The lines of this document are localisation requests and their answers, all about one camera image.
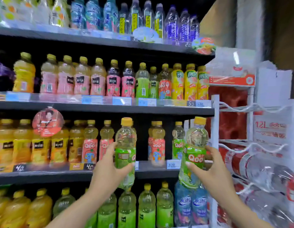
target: bottle label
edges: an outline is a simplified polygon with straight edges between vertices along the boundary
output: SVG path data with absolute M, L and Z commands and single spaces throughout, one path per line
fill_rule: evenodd
M 129 214 L 118 213 L 118 228 L 135 228 L 136 211 Z
M 179 181 L 182 185 L 187 188 L 197 189 L 200 180 L 198 177 L 187 168 L 185 162 L 192 162 L 197 167 L 203 168 L 204 166 L 204 156 L 206 155 L 205 149 L 195 149 L 189 145 L 185 145 L 184 154 L 182 157 L 181 168 L 179 173 Z
M 113 143 L 113 139 L 101 139 L 99 142 L 99 160 L 103 159 L 103 156 L 106 153 L 107 147 Z
M 35 165 L 48 164 L 50 160 L 50 139 L 32 140 L 32 163 Z
M 41 72 L 42 82 L 40 87 L 41 93 L 56 94 L 57 93 L 57 75 L 52 72 Z
M 149 79 L 139 77 L 136 80 L 136 97 L 137 98 L 148 98 L 149 94 Z
M 70 138 L 69 140 L 69 162 L 80 163 L 82 161 L 82 145 L 84 138 Z
M 116 168 L 120 169 L 125 167 L 131 162 L 135 162 L 136 159 L 136 149 L 120 149 L 115 148 L 115 165 Z M 123 181 L 118 186 L 119 188 L 126 189 L 133 185 L 134 183 L 134 171 L 133 167 L 132 171 L 126 175 Z
M 205 196 L 192 201 L 192 216 L 195 225 L 207 225 L 207 200 Z
M 74 77 L 65 72 L 58 74 L 58 94 L 73 94 L 74 93 Z
M 197 82 L 198 82 L 197 72 L 195 70 L 187 70 L 185 72 L 184 100 L 186 101 L 196 100 Z
M 172 159 L 182 160 L 184 144 L 184 139 L 172 140 Z
M 159 98 L 158 81 L 149 81 L 149 98 Z
M 157 207 L 157 227 L 173 227 L 173 207 L 170 209 Z
M 115 228 L 115 218 L 116 212 L 111 214 L 100 214 L 97 217 L 97 227 L 98 228 Z
M 9 164 L 13 159 L 13 139 L 0 139 L 0 164 Z
M 165 139 L 153 139 L 151 156 L 152 161 L 157 164 L 165 162 Z
M 137 28 L 137 13 L 132 14 L 132 24 L 131 24 L 131 32 Z
M 138 227 L 139 228 L 155 228 L 156 227 L 156 210 L 144 213 L 138 211 Z
M 67 161 L 67 147 L 69 138 L 52 139 L 51 163 Z
M 106 93 L 106 78 L 98 74 L 93 74 L 91 76 L 90 95 L 104 96 L 105 93 Z
M 75 78 L 74 94 L 89 95 L 90 77 L 77 73 Z
M 209 76 L 206 72 L 199 72 L 197 100 L 208 100 Z
M 16 80 L 14 82 L 14 92 L 33 93 L 34 90 L 34 77 L 31 72 L 25 70 L 15 70 Z
M 119 97 L 121 78 L 117 75 L 107 76 L 107 96 Z
M 96 164 L 97 139 L 85 139 L 82 145 L 82 163 Z
M 135 78 L 124 76 L 122 77 L 122 97 L 132 97 L 134 98 L 134 84 Z
M 172 99 L 183 100 L 184 97 L 184 73 L 182 70 L 174 70 L 172 75 Z
M 26 163 L 31 161 L 31 140 L 15 139 L 13 163 Z
M 148 138 L 148 160 L 152 160 L 152 144 L 153 144 L 153 137 Z
M 160 80 L 159 98 L 160 99 L 171 99 L 171 81 Z

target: juice bottle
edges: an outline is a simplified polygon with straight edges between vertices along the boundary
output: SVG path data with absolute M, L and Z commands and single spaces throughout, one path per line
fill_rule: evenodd
M 1 228 L 23 228 L 31 200 L 24 196 L 24 190 L 14 193 L 14 200 L 5 209 Z
M 20 56 L 21 59 L 14 64 L 16 80 L 14 82 L 13 91 L 33 93 L 36 69 L 31 62 L 31 54 L 22 52 Z
M 75 120 L 70 130 L 69 138 L 69 162 L 82 162 L 82 144 L 84 143 L 84 128 L 81 120 Z
M 80 64 L 76 67 L 74 94 L 89 95 L 91 69 L 88 66 L 86 57 L 79 58 Z
M 31 161 L 34 165 L 46 165 L 50 161 L 51 138 L 33 133 Z
M 197 100 L 208 100 L 209 76 L 206 66 L 198 67 Z
M 171 99 L 171 73 L 168 71 L 168 64 L 165 63 L 162 65 L 159 79 L 159 98 Z
M 121 84 L 121 77 L 120 77 L 120 70 L 118 68 L 118 61 L 111 60 L 111 67 L 108 69 L 108 76 L 107 76 L 107 96 L 117 96 L 119 97 L 120 94 L 120 84 Z
M 42 83 L 40 92 L 56 94 L 58 85 L 58 66 L 56 56 L 48 54 L 46 58 L 48 60 L 43 63 L 41 67 Z
M 148 138 L 148 160 L 152 160 L 152 156 L 151 156 L 152 144 L 153 144 L 152 131 L 156 127 L 156 124 L 157 124 L 156 121 L 152 121 L 151 122 L 151 127 L 148 129 L 148 134 L 149 134 L 149 138 Z
M 132 118 L 122 118 L 121 125 L 122 128 L 117 131 L 115 136 L 115 141 L 118 143 L 115 148 L 115 165 L 118 169 L 125 167 L 130 162 L 135 162 L 136 159 L 136 133 L 131 127 Z M 133 185 L 134 171 L 133 167 L 132 171 L 120 183 L 119 188 L 126 189 Z
M 113 143 L 114 130 L 111 127 L 111 120 L 104 121 L 104 127 L 100 130 L 101 140 L 99 142 L 99 160 L 103 159 L 107 147 Z
M 138 228 L 156 227 L 156 197 L 151 191 L 151 185 L 146 183 L 144 191 L 138 198 Z
M 52 136 L 51 163 L 65 163 L 67 161 L 67 148 L 69 130 L 64 125 L 61 130 Z
M 71 206 L 71 204 L 75 201 L 75 198 L 70 195 L 70 188 L 63 188 L 61 191 L 61 197 L 55 202 L 53 207 L 53 219 L 56 218 L 66 208 Z
M 195 64 L 187 64 L 186 72 L 184 74 L 184 100 L 196 100 L 198 74 L 195 71 Z
M 182 160 L 185 144 L 185 130 L 182 127 L 182 122 L 176 122 L 176 126 L 172 131 L 172 137 L 172 159 Z
M 95 65 L 91 70 L 91 91 L 90 95 L 104 96 L 106 93 L 106 68 L 103 66 L 103 60 L 96 58 Z
M 20 126 L 14 131 L 13 163 L 25 163 L 31 161 L 31 143 L 33 130 L 31 120 L 21 119 Z
M 1 119 L 0 164 L 11 164 L 13 160 L 14 129 L 12 123 L 12 119 Z
M 74 93 L 75 68 L 72 64 L 72 57 L 65 55 L 64 62 L 58 68 L 58 94 Z
M 187 168 L 185 162 L 192 162 L 197 167 L 203 168 L 204 156 L 206 155 L 204 146 L 208 142 L 208 133 L 204 128 L 205 124 L 206 118 L 195 117 L 194 126 L 186 133 L 186 145 L 179 173 L 180 184 L 186 188 L 197 189 L 201 183 L 198 177 Z
M 26 224 L 30 228 L 44 228 L 52 218 L 52 199 L 46 194 L 46 189 L 39 189 L 37 197 L 32 201 Z
M 6 189 L 0 189 L 0 226 L 3 222 L 5 208 L 10 202 L 10 199 L 4 196 L 5 193 L 6 193 Z
M 156 126 L 152 130 L 153 143 L 151 148 L 151 163 L 155 166 L 165 164 L 165 130 L 162 122 L 157 121 Z
M 141 62 L 140 68 L 135 75 L 135 88 L 137 98 L 148 98 L 149 95 L 149 72 L 146 63 Z
M 183 100 L 184 98 L 184 73 L 180 63 L 173 65 L 172 78 L 172 99 Z
M 150 67 L 149 98 L 159 98 L 159 80 L 155 66 Z
M 134 98 L 135 77 L 132 62 L 126 61 L 122 77 L 122 97 Z
M 157 228 L 165 227 L 173 227 L 173 194 L 164 181 L 157 193 Z
M 96 163 L 98 129 L 94 127 L 95 120 L 88 120 L 84 130 L 84 144 L 82 146 L 82 163 Z
M 98 209 L 97 228 L 115 227 L 116 220 L 116 196 L 114 193 Z
M 118 200 L 118 228 L 135 228 L 136 225 L 136 197 L 127 188 Z

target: green label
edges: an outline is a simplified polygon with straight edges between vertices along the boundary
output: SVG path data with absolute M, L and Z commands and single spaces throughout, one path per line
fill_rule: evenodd
M 197 72 L 194 70 L 187 71 L 187 77 L 198 77 Z
M 138 211 L 138 228 L 155 228 L 156 227 L 156 211 L 144 213 Z
M 182 160 L 184 150 L 184 139 L 172 140 L 172 159 Z
M 158 81 L 149 81 L 149 98 L 159 98 Z
M 106 215 L 98 214 L 97 228 L 115 228 L 115 217 L 115 211 Z
M 118 213 L 118 228 L 135 228 L 136 211 L 129 214 Z
M 148 98 L 149 94 L 149 79 L 139 77 L 136 82 L 136 97 L 137 98 Z
M 97 211 L 92 215 L 91 218 L 87 221 L 85 228 L 96 228 L 97 227 Z
M 204 156 L 206 155 L 206 149 L 195 149 L 189 145 L 185 145 L 181 168 L 179 173 L 179 181 L 187 188 L 197 189 L 201 181 L 198 177 L 192 173 L 186 166 L 185 162 L 189 161 L 194 163 L 197 167 L 203 168 Z
M 131 162 L 135 162 L 136 159 L 136 150 L 133 149 L 120 149 L 115 148 L 115 165 L 116 168 L 120 169 L 125 167 Z M 134 183 L 134 170 L 133 167 L 132 171 L 126 175 L 124 180 L 118 186 L 119 188 L 126 189 L 133 185 Z
M 157 228 L 173 227 L 173 206 L 170 209 L 157 207 Z

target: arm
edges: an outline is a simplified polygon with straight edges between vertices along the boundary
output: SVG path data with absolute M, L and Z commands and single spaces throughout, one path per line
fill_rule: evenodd
M 213 165 L 204 171 L 191 162 L 188 168 L 202 181 L 211 196 L 224 208 L 233 223 L 239 228 L 273 228 L 269 223 L 259 219 L 236 194 L 230 172 L 225 167 L 217 149 L 206 146 L 213 158 Z
M 87 220 L 116 190 L 123 178 L 133 169 L 135 162 L 122 169 L 116 169 L 113 163 L 115 146 L 116 142 L 109 145 L 103 159 L 96 164 L 89 190 L 50 222 L 46 228 L 84 227 Z

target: beverage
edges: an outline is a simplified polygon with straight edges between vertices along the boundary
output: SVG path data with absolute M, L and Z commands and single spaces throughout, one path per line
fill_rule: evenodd
M 150 67 L 149 98 L 159 98 L 159 80 L 155 66 Z
M 193 225 L 207 225 L 207 191 L 202 185 L 193 191 L 192 199 L 192 223 Z
M 103 60 L 96 58 L 95 65 L 91 70 L 91 91 L 90 95 L 101 95 L 106 94 L 106 68 L 103 66 Z
M 56 218 L 66 208 L 71 206 L 71 204 L 75 201 L 75 198 L 70 195 L 70 188 L 63 188 L 61 191 L 61 197 L 55 202 L 53 207 L 53 219 Z
M 5 189 L 0 189 L 0 226 L 3 222 L 5 208 L 10 203 L 10 199 L 4 196 L 5 193 L 6 193 Z
M 198 74 L 195 71 L 195 64 L 187 64 L 186 72 L 184 74 L 184 100 L 194 101 L 196 100 Z
M 134 98 L 135 77 L 132 62 L 126 61 L 122 77 L 122 97 Z
M 52 136 L 51 163 L 67 162 L 68 143 L 69 130 L 64 125 L 57 134 Z
M 130 21 L 128 17 L 129 17 L 128 5 L 127 3 L 123 2 L 121 4 L 121 10 L 119 12 L 119 25 L 118 25 L 118 30 L 119 30 L 119 33 L 121 34 L 129 34 Z
M 24 190 L 16 191 L 13 198 L 13 201 L 5 208 L 1 228 L 22 228 L 26 225 L 31 200 L 24 196 Z
M 107 0 L 104 5 L 104 31 L 118 32 L 118 8 L 115 0 Z
M 193 41 L 200 36 L 200 23 L 197 15 L 192 15 L 190 18 L 190 40 Z
M 13 163 L 26 163 L 31 161 L 31 142 L 33 130 L 31 120 L 21 119 L 19 127 L 14 130 Z
M 150 0 L 145 1 L 143 15 L 144 15 L 144 26 L 153 29 L 154 28 L 154 12 L 153 12 Z
M 208 100 L 209 76 L 206 66 L 198 67 L 197 100 Z
M 184 97 L 184 73 L 180 63 L 173 65 L 171 73 L 172 99 L 183 100 Z
M 98 0 L 89 0 L 86 3 L 85 17 L 88 30 L 102 30 L 100 27 L 100 7 Z
M 178 19 L 179 15 L 176 11 L 176 7 L 171 5 L 165 19 L 165 37 L 169 40 L 178 39 Z
M 157 122 L 152 121 L 151 122 L 151 127 L 148 130 L 149 138 L 148 138 L 148 160 L 152 160 L 152 145 L 153 145 L 153 129 L 156 127 Z
M 107 76 L 107 96 L 116 96 L 119 97 L 120 94 L 120 70 L 118 68 L 118 61 L 111 60 L 111 67 L 108 69 Z
M 11 164 L 14 148 L 13 120 L 1 119 L 0 122 L 0 164 Z
M 156 12 L 154 14 L 154 30 L 158 33 L 159 38 L 164 38 L 164 21 L 165 12 L 163 10 L 163 4 L 159 3 L 156 7 Z
M 189 226 L 191 222 L 191 191 L 177 181 L 174 197 L 174 222 L 176 227 Z
M 31 62 L 31 54 L 22 52 L 20 55 L 21 59 L 14 64 L 16 80 L 14 82 L 13 91 L 33 93 L 36 69 Z
M 51 14 L 51 24 L 59 27 L 69 27 L 67 0 L 55 0 Z
M 155 166 L 162 166 L 165 164 L 165 130 L 162 128 L 161 121 L 157 121 L 152 130 L 152 136 L 151 163 Z
M 48 60 L 41 67 L 41 93 L 56 94 L 58 84 L 58 66 L 56 56 L 48 54 Z
M 121 125 L 122 128 L 117 131 L 115 136 L 115 141 L 118 143 L 115 148 L 115 165 L 118 169 L 135 162 L 136 159 L 136 133 L 131 128 L 132 118 L 122 118 Z M 133 185 L 134 171 L 135 168 L 133 167 L 132 171 L 120 183 L 119 188 L 126 189 Z
M 71 4 L 71 28 L 85 28 L 85 1 L 74 0 Z
M 72 57 L 65 55 L 64 62 L 58 68 L 58 94 L 74 93 L 74 74 L 75 68 L 72 64 Z
M 113 143 L 114 130 L 111 127 L 111 120 L 104 121 L 104 127 L 100 130 L 101 140 L 99 142 L 99 160 L 103 159 L 107 147 Z
M 88 126 L 84 130 L 84 144 L 82 146 L 82 163 L 94 163 L 97 161 L 97 135 L 95 120 L 88 120 Z
M 165 227 L 173 227 L 173 194 L 164 181 L 157 193 L 157 228 Z
M 183 9 L 178 21 L 179 40 L 183 42 L 190 41 L 190 15 L 187 9 Z
M 80 57 L 79 61 L 80 64 L 75 69 L 76 81 L 74 86 L 74 94 L 89 95 L 91 69 L 88 66 L 88 59 L 86 57 Z
M 141 62 L 140 68 L 135 75 L 135 87 L 137 98 L 148 98 L 149 95 L 149 72 L 146 70 L 146 63 Z
M 97 228 L 115 227 L 116 219 L 116 196 L 114 193 L 98 209 Z
M 168 71 L 168 64 L 165 63 L 162 65 L 159 79 L 159 98 L 171 99 L 171 73 Z
M 45 165 L 50 161 L 51 138 L 33 133 L 31 161 L 34 165 Z
M 84 143 L 84 128 L 81 120 L 75 120 L 70 130 L 69 138 L 69 162 L 82 162 L 82 145 Z
M 182 127 L 182 122 L 176 122 L 172 136 L 172 159 L 182 160 L 185 145 L 185 130 Z
M 135 228 L 136 225 L 136 197 L 127 188 L 118 200 L 118 228 Z
M 151 191 L 151 185 L 146 183 L 144 191 L 138 198 L 138 228 L 155 228 L 156 197 Z
M 132 0 L 132 5 L 130 7 L 131 34 L 136 28 L 140 27 L 139 10 L 139 0 Z
M 53 201 L 46 195 L 46 189 L 39 189 L 37 197 L 28 209 L 27 226 L 31 228 L 46 227 L 52 218 L 52 205 Z
M 204 128 L 205 124 L 206 118 L 195 117 L 194 126 L 187 131 L 185 137 L 186 145 L 182 156 L 179 181 L 182 185 L 191 189 L 197 189 L 200 185 L 200 180 L 187 168 L 185 162 L 192 162 L 197 167 L 203 168 L 204 156 L 206 155 L 204 146 L 208 142 L 208 133 Z

